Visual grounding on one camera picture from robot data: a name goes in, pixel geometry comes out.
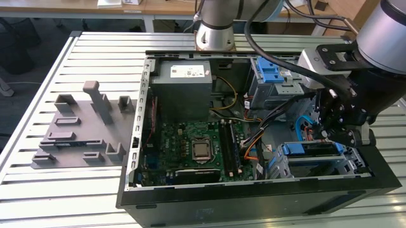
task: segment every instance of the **metal table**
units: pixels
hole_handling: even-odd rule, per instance
[[[136,222],[115,208],[121,167],[33,170],[30,158],[46,132],[57,94],[88,99],[83,82],[97,80],[109,99],[137,98],[145,50],[193,50],[192,34],[84,32],[71,37],[50,68],[24,117],[0,156],[0,228],[119,227]],[[335,37],[253,37],[270,51],[300,51],[318,44],[342,42]],[[243,35],[235,35],[236,49],[251,50]],[[372,130],[378,148],[400,183],[406,186],[406,112],[394,105],[378,117]],[[406,187],[367,198],[330,215],[239,221],[199,227],[303,228],[406,226]]]

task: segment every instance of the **blue plastic latch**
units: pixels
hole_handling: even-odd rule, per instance
[[[300,143],[284,144],[284,147],[287,147],[290,154],[304,154],[304,149]]]
[[[335,147],[336,147],[336,150],[338,150],[338,153],[342,154],[343,153],[343,145],[340,145],[339,143],[334,143],[335,144]]]
[[[258,58],[256,62],[259,72],[264,78],[264,83],[283,83],[284,78],[279,74],[279,66],[262,57]]]
[[[290,152],[288,152],[288,150],[287,150],[287,147],[286,147],[286,146],[282,146],[282,150],[283,150],[283,154],[284,154],[284,155],[288,155],[288,154],[290,154]]]
[[[272,167],[275,161],[276,161],[276,157],[274,157],[272,160],[268,162],[268,164],[267,164],[267,170],[271,169],[271,167]]]

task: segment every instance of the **label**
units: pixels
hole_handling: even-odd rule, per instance
[[[204,77],[204,67],[203,65],[173,65],[171,77]]]
[[[259,163],[256,163],[256,170],[260,174],[263,174],[264,168],[260,166]]]
[[[244,102],[243,102],[243,107],[244,107],[245,109],[249,109],[249,101],[244,101]]]
[[[140,10],[124,10],[124,13],[141,13]]]
[[[290,70],[287,70],[287,71],[280,71],[279,73],[280,73],[280,76],[292,76]]]

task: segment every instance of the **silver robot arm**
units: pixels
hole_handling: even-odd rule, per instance
[[[196,33],[199,50],[227,51],[233,45],[233,20],[248,20],[264,0],[201,0],[197,18],[201,20]],[[283,0],[272,0],[255,20],[264,21],[280,12]]]

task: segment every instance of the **black cable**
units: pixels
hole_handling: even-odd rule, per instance
[[[196,13],[197,13],[197,12],[199,12],[199,13],[201,12],[203,4],[204,4],[204,0],[200,1],[200,4],[199,4],[199,8],[197,8]]]
[[[306,99],[306,98],[311,98],[316,95],[316,93],[311,92],[311,93],[306,93],[303,95],[296,95],[294,96],[291,99],[288,99],[286,102],[283,102],[280,105],[276,106],[276,108],[274,108],[270,113],[267,114],[267,116],[263,118],[259,127],[264,126],[264,124],[268,123],[268,121],[274,120],[278,116],[280,116],[284,111],[290,108],[290,106],[292,105],[292,103],[295,103],[296,101]]]
[[[286,33],[287,29],[288,29],[290,26],[291,26],[291,12],[290,12],[290,9],[288,9],[286,6],[283,6],[283,8],[284,8],[286,11],[287,11],[287,21],[286,21],[284,30],[283,30],[283,32],[282,32],[282,35]]]
[[[195,0],[195,14],[197,13],[197,0]]]
[[[268,55],[264,52],[264,50],[259,47],[259,45],[255,43],[251,33],[249,33],[249,27],[251,27],[251,23],[252,23],[253,19],[256,18],[256,15],[262,11],[262,9],[266,6],[266,4],[268,3],[268,1],[270,0],[266,0],[260,4],[256,12],[251,16],[251,18],[247,20],[245,26],[243,28],[244,35],[245,35],[248,44],[251,45],[251,48],[267,61],[276,64],[279,67],[283,67],[284,69],[288,69],[290,71],[311,78],[312,80],[319,82],[326,88],[332,89],[342,100],[348,100],[351,97],[351,94],[350,94],[350,91],[342,85],[336,84],[330,79],[327,79],[324,76],[319,75],[318,73],[312,72],[311,70],[308,70],[290,62],[276,59],[274,56]]]
[[[315,11],[312,10],[311,0],[307,0],[307,7],[308,7],[310,15],[314,15]],[[342,31],[351,31],[350,28],[346,27],[346,26],[328,25],[328,24],[324,24],[323,22],[320,22],[318,19],[312,19],[312,21],[320,27],[324,27],[324,28],[328,28],[328,29],[335,29],[335,30],[342,30]]]
[[[310,15],[303,13],[302,11],[299,11],[291,4],[290,0],[284,0],[287,6],[291,8],[291,10],[299,14],[302,17],[306,18],[311,18],[311,19],[330,19],[330,20],[340,20],[344,21],[344,17],[343,16],[338,16],[338,15]]]

